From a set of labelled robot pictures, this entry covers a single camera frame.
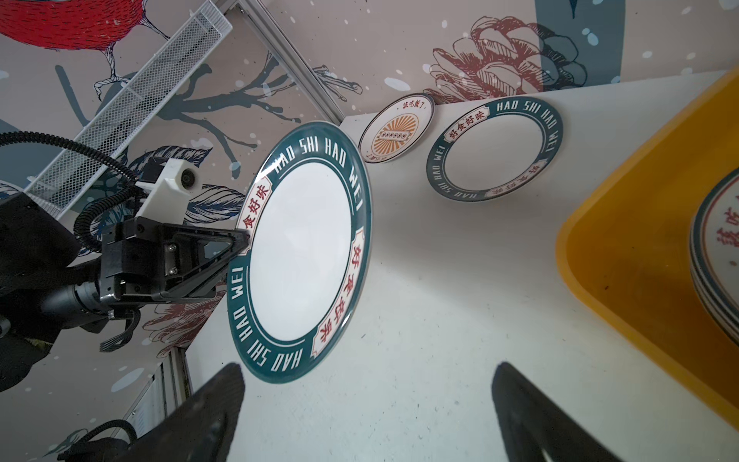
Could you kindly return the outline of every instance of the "plate stack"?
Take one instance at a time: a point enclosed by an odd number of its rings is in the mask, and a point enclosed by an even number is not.
[[[739,169],[706,196],[690,227],[689,247],[698,297],[739,344]]]

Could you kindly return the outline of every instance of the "orange plastic container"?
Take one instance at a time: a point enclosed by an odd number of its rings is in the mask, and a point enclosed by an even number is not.
[[[739,166],[739,68],[647,141],[567,220],[556,245],[574,295],[739,429],[739,347],[701,305],[688,233]]]

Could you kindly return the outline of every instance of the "white table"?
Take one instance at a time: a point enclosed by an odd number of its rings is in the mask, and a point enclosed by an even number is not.
[[[557,233],[619,164],[719,72],[538,95],[562,114],[555,161],[487,203],[426,179],[431,145],[482,101],[439,106],[411,152],[368,166],[372,257],[346,334],[314,371],[243,367],[230,461],[505,461],[491,399],[509,361],[625,461],[727,461],[739,433],[630,346],[559,277]],[[355,141],[373,115],[346,119]],[[195,387],[240,362],[221,303],[187,352]]]

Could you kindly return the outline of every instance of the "red bird illustration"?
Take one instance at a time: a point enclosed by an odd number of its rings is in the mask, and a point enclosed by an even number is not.
[[[51,50],[100,50],[110,65],[103,86],[128,83],[115,73],[113,46],[137,25],[169,40],[146,18],[146,0],[0,0],[0,34],[23,44]]]

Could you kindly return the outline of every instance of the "orange sunburst design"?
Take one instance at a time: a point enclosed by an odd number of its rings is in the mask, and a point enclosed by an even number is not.
[[[413,138],[418,128],[418,116],[416,114],[401,114],[392,119],[375,135],[372,140],[372,153],[387,157],[405,146]]]

